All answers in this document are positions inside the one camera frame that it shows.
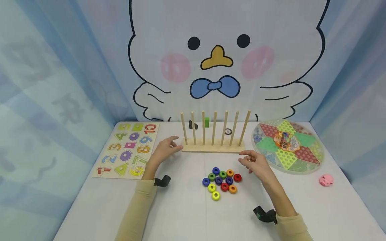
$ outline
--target beige sleeve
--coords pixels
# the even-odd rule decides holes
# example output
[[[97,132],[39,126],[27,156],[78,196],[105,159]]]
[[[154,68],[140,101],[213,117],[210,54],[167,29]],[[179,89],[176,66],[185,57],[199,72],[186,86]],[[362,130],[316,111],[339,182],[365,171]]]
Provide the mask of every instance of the beige sleeve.
[[[156,195],[154,180],[137,182],[135,193],[122,218],[115,241],[141,241],[147,215]]]
[[[275,225],[281,241],[313,241],[300,214],[294,217],[276,215]]]

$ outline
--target black block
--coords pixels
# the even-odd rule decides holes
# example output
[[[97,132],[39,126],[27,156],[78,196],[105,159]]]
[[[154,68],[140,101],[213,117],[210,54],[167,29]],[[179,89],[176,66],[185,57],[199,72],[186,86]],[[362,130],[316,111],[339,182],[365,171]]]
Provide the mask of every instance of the black block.
[[[193,127],[192,127],[192,120],[189,120],[189,129],[193,130]],[[194,129],[198,129],[198,125],[196,123],[194,123]]]

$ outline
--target backdrop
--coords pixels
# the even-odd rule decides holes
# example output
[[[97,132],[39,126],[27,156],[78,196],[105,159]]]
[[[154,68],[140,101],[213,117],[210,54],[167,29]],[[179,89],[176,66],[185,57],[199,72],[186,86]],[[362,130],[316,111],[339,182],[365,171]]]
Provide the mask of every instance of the backdrop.
[[[2,238],[53,239],[118,121],[310,120],[380,2],[3,0]]]
[[[311,124],[386,232],[386,2]]]

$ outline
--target pink toy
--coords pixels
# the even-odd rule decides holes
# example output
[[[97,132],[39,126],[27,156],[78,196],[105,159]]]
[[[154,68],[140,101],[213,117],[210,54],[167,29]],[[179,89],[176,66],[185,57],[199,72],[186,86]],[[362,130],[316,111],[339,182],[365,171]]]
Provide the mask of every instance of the pink toy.
[[[324,174],[319,178],[320,185],[324,187],[329,187],[334,182],[334,178],[330,174]]]

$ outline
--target duck eye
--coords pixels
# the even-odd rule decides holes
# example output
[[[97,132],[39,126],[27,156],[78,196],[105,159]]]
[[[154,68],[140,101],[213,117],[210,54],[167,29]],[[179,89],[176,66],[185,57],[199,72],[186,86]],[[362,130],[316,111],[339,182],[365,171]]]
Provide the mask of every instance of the duck eye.
[[[251,39],[249,38],[248,35],[246,34],[242,34],[240,35],[238,38],[237,38],[237,45],[240,47],[240,48],[245,48],[249,45],[249,43],[251,42]]]
[[[188,48],[191,50],[196,50],[200,46],[200,40],[197,37],[191,37],[188,40]]]

